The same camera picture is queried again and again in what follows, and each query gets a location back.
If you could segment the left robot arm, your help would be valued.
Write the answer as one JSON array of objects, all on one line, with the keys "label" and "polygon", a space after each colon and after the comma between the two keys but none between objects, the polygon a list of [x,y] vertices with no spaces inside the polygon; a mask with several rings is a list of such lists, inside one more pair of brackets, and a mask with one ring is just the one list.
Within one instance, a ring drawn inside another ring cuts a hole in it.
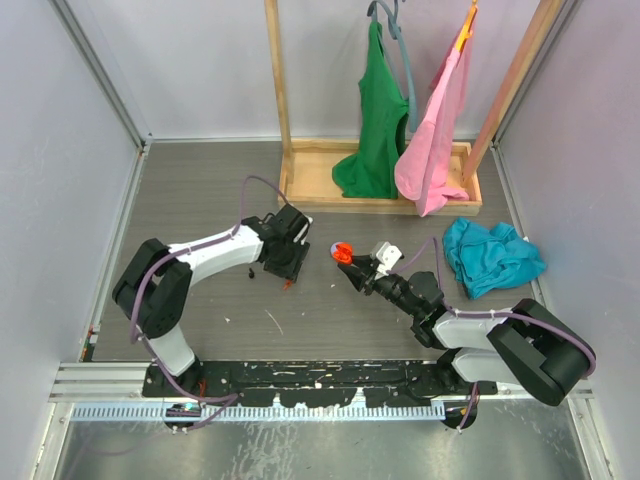
[{"label": "left robot arm", "polygon": [[226,231],[166,245],[145,241],[124,270],[112,298],[166,369],[164,383],[178,396],[194,393],[197,356],[179,326],[190,289],[230,268],[259,263],[289,283],[297,281],[310,244],[313,219],[287,204],[264,218],[248,217]]}]

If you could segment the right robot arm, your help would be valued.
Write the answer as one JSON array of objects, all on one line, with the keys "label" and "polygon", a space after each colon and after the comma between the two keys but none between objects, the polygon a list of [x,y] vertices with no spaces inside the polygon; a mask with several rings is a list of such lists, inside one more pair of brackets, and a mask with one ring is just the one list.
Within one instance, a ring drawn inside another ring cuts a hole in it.
[{"label": "right robot arm", "polygon": [[384,272],[368,255],[338,268],[357,291],[376,293],[411,317],[411,331],[422,346],[444,352],[438,379],[449,393],[478,382],[510,383],[557,406],[595,370],[593,349],[533,299],[511,309],[465,312],[446,304],[431,271],[404,278]]}]

